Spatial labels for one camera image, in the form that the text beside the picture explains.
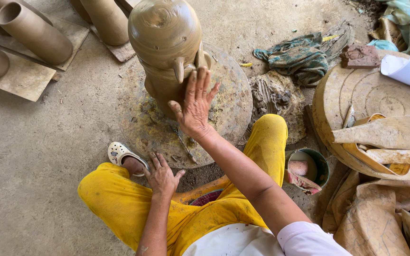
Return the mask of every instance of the hand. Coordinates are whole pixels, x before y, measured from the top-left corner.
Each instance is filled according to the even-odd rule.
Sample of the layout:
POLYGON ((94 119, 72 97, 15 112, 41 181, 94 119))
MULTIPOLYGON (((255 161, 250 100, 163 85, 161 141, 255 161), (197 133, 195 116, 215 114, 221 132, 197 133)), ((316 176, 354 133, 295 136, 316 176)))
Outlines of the hand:
POLYGON ((178 102, 168 102, 175 113, 181 130, 195 140, 201 139, 210 129, 213 129, 208 124, 208 109, 221 82, 217 82, 213 89, 207 93, 206 90, 210 82, 211 72, 207 70, 207 67, 200 67, 198 73, 193 71, 189 76, 183 109, 178 102))
POLYGON ((149 163, 151 173, 144 167, 145 177, 153 190, 153 196, 172 199, 173 194, 179 183, 179 179, 185 174, 185 170, 177 172, 174 176, 172 169, 168 166, 161 153, 149 154, 151 163, 149 163))

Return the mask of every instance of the person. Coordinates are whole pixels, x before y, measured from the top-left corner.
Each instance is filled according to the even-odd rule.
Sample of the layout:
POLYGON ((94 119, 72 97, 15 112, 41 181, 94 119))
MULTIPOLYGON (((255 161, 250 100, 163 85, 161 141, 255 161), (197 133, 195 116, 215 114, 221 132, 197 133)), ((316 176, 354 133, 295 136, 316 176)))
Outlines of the person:
POLYGON ((350 255, 281 188, 288 129, 278 115, 262 116, 243 152, 208 124, 219 83, 207 93, 210 71, 188 80, 184 106, 169 102, 181 130, 198 142, 230 180, 204 206, 172 201, 179 179, 159 153, 145 160, 113 142, 109 158, 83 178, 78 194, 136 255, 350 255), (130 180, 145 175, 151 189, 130 180))

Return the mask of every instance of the foot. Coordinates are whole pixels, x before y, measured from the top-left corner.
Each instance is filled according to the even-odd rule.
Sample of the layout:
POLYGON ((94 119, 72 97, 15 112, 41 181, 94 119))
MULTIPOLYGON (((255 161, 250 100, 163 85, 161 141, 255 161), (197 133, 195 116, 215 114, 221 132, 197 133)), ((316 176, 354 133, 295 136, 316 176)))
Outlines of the foot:
POLYGON ((144 165, 140 163, 139 160, 131 156, 124 156, 121 159, 121 167, 126 168, 126 170, 128 170, 129 176, 132 176, 133 174, 144 173, 143 171, 144 165))

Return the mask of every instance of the bucket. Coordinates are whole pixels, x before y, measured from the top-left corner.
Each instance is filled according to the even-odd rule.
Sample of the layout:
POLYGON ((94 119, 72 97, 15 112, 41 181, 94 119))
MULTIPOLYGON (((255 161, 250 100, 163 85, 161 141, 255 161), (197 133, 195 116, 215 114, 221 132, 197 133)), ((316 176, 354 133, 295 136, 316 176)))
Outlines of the bucket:
MULTIPOLYGON (((306 161, 308 162, 308 173, 302 177, 316 183, 321 188, 327 184, 328 178, 330 177, 330 169, 327 160, 322 154, 310 148, 297 148, 295 150, 286 151, 285 154, 286 162, 284 168, 288 168, 290 161, 306 161)), ((285 181, 287 181, 286 175, 288 175, 287 171, 284 172, 285 181)), ((295 185, 304 191, 303 188, 296 184, 288 184, 295 185)))

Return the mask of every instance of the white shoe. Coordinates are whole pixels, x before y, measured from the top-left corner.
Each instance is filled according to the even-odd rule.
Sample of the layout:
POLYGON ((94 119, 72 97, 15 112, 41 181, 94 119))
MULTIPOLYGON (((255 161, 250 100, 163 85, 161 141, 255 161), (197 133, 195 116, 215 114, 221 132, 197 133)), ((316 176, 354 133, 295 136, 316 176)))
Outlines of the white shoe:
MULTIPOLYGON (((108 147, 108 158, 110 159, 112 164, 121 166, 121 160, 124 156, 131 156, 135 159, 137 159, 140 163, 142 163, 147 170, 149 170, 148 163, 141 159, 140 156, 134 154, 128 146, 124 145, 123 143, 120 142, 112 142, 109 147, 108 147)), ((134 174, 134 176, 137 177, 143 177, 145 176, 144 173, 141 174, 134 174)))

